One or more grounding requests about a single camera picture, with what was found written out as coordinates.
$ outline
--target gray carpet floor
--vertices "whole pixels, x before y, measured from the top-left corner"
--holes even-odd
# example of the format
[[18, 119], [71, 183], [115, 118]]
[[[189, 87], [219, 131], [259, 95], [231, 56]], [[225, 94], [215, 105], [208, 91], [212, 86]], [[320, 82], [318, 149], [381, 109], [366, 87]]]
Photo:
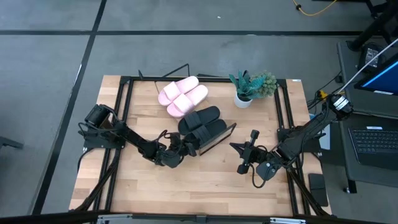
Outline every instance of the gray carpet floor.
[[[315, 12], [328, 2], [299, 1]], [[100, 0], [0, 0], [0, 30], [91, 30]], [[365, 4], [338, 2], [305, 17], [291, 1], [108, 0], [99, 30], [363, 30], [372, 22]], [[87, 35], [0, 35], [0, 136], [24, 143], [0, 150], [0, 217], [25, 215], [43, 174], [76, 78]], [[268, 70], [299, 78], [307, 99], [339, 71], [336, 43], [352, 37], [242, 35], [97, 36], [72, 113], [44, 213], [66, 212], [83, 140], [77, 122], [96, 101], [103, 75], [163, 75], [185, 63], [191, 74], [226, 76]], [[326, 90], [334, 90], [332, 82]], [[323, 171], [338, 217], [394, 223], [398, 189], [358, 183], [341, 191], [344, 167]]]

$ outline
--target blue screen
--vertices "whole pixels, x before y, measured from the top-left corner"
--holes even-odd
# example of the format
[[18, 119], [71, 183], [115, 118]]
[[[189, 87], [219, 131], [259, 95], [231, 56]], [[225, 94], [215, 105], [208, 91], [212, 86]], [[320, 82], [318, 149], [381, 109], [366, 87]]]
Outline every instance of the blue screen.
[[398, 62], [388, 66], [374, 78], [362, 85], [374, 90], [398, 93]]

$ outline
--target potted plant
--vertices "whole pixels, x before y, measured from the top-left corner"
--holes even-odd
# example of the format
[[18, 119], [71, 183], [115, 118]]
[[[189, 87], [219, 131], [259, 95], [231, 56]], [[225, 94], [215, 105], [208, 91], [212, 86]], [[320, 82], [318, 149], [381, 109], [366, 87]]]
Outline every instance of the potted plant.
[[252, 77], [248, 71], [238, 72], [238, 80], [229, 75], [229, 79], [235, 84], [235, 105], [239, 108], [247, 108], [253, 99], [272, 96], [276, 90], [275, 76], [268, 72], [262, 72]]

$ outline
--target chair leg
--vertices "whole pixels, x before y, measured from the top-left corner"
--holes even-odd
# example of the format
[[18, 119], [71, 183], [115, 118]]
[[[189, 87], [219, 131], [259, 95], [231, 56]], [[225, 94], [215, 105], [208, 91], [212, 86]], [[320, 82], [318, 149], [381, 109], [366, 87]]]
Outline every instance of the chair leg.
[[4, 138], [4, 137], [0, 137], [0, 145], [1, 146], [11, 146], [16, 149], [22, 149], [22, 147], [24, 147], [24, 145], [22, 143], [19, 143], [19, 142], [16, 142], [11, 139]]

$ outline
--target wooden table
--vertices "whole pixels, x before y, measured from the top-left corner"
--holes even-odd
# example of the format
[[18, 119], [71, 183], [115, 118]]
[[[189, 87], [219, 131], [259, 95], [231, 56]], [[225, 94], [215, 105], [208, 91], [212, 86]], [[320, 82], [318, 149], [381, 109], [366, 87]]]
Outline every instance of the wooden table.
[[[120, 76], [104, 76], [99, 90], [98, 104], [114, 106]], [[146, 139], [155, 139], [163, 130], [177, 131], [178, 119], [167, 114], [159, 105], [157, 95], [168, 83], [134, 82], [128, 126]], [[202, 156], [185, 157], [176, 168], [155, 166], [138, 153], [135, 146], [126, 144], [115, 184], [112, 212], [292, 216], [287, 175], [280, 169], [265, 186], [257, 189], [251, 183], [251, 170], [246, 175], [236, 173], [242, 163], [230, 142], [250, 140], [252, 129], [260, 131], [256, 144], [271, 149], [277, 144], [278, 119], [274, 97], [254, 100], [249, 108], [234, 105], [235, 87], [232, 83], [201, 83], [209, 89], [205, 101], [196, 110], [215, 105], [227, 125], [237, 123], [233, 134]], [[287, 80], [287, 88], [295, 125], [309, 120], [302, 83]], [[283, 97], [280, 98], [285, 111]], [[168, 139], [162, 143], [169, 145]], [[82, 160], [73, 191], [70, 208], [76, 208], [96, 185], [100, 175], [104, 149], [95, 149]], [[308, 174], [321, 174], [319, 161], [305, 153], [303, 173], [308, 187]], [[262, 180], [256, 175], [256, 183]], [[107, 186], [100, 208], [104, 207]], [[298, 209], [303, 213], [302, 199], [296, 187]], [[330, 213], [330, 207], [324, 208]]]

